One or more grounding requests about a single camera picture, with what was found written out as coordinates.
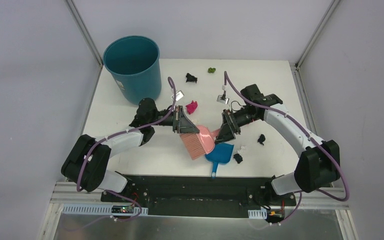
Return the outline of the blue plastic dustpan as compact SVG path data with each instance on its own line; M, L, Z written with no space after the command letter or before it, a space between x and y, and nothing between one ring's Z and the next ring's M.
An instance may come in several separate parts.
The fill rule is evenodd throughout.
M212 170L210 175L212 179L216 177L219 165L226 165L230 162L233 151L233 144L220 143L215 145L214 149L210 153L204 155L206 160L212 163Z

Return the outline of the pink hand brush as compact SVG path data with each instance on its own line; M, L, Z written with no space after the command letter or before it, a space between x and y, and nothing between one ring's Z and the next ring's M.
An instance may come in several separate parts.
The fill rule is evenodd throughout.
M215 148L215 140L220 129L210 131L206 126L198 125L199 133L180 134L190 158L196 160L212 152Z

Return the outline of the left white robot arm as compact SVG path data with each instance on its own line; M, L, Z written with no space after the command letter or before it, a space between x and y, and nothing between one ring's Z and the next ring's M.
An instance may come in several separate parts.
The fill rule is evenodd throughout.
M158 110L153 99L144 98L125 130L102 137L81 135L63 163L61 174L76 183L79 191L112 191L120 202L129 201L133 189L127 185L128 180L121 173L107 169L109 160L149 142L155 134L155 125L171 127L176 134L200 132L186 117L181 105L173 104L167 109Z

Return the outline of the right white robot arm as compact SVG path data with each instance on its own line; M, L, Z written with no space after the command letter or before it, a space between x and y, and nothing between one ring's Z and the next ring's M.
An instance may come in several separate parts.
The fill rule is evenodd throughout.
M245 106L236 112L224 110L222 125L215 143L221 144L236 138L241 127L254 121L264 121L272 126L294 149L299 157L293 172L274 178L264 190L264 200L276 205L288 193L306 193L330 184L340 178L336 165L340 164L339 146L334 140L325 141L298 127L285 114L287 108L275 94L263 95L256 84L240 91L246 98Z

